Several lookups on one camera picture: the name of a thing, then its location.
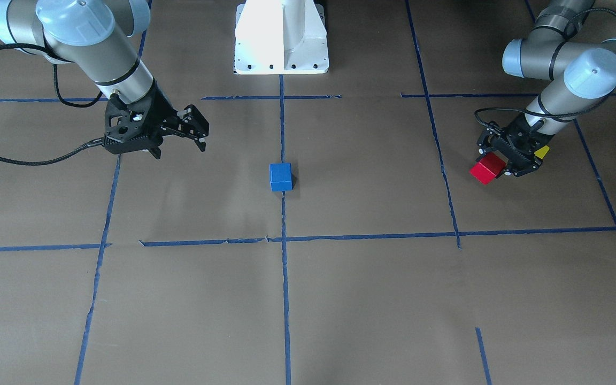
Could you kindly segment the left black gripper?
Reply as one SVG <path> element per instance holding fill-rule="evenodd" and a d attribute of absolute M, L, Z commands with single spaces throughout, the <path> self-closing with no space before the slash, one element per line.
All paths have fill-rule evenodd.
<path fill-rule="evenodd" d="M 535 158 L 534 151 L 547 145 L 551 135 L 538 130 L 543 122 L 530 126 L 523 114 L 518 115 L 509 125 L 500 127 L 493 120 L 482 122 L 484 131 L 477 141 L 479 157 L 482 159 L 491 152 L 498 152 L 507 158 L 507 175 L 521 177 L 537 171 L 543 164 Z"/>

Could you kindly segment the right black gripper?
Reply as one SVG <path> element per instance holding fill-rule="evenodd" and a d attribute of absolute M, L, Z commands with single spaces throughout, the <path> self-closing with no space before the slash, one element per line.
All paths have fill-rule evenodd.
<path fill-rule="evenodd" d="M 154 81 L 144 97 L 123 103 L 112 94 L 105 109 L 103 147 L 113 155 L 146 151 L 160 160 L 164 136 L 195 141 L 201 152 L 207 149 L 210 124 L 195 105 L 176 111 Z"/>

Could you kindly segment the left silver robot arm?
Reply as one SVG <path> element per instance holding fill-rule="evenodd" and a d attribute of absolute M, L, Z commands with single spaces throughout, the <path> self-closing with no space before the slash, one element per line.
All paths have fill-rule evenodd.
<path fill-rule="evenodd" d="M 470 173 L 483 184 L 502 175 L 537 171 L 551 139 L 572 120 L 599 107 L 616 89 L 616 37 L 599 43 L 574 42 L 593 1 L 552 1 L 525 39 L 509 42 L 503 70 L 549 85 L 510 124 L 486 122 L 477 141 L 480 156 Z M 616 17 L 616 12 L 609 10 Z"/>

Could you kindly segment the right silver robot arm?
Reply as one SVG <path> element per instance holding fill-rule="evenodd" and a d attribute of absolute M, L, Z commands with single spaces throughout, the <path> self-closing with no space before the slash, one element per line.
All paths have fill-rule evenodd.
<path fill-rule="evenodd" d="M 105 132 L 85 147 L 114 155 L 161 156 L 165 136 L 205 151 L 209 123 L 193 105 L 177 111 L 129 38 L 151 21 L 146 1 L 0 1 L 0 41 L 6 49 L 74 63 L 107 97 Z"/>

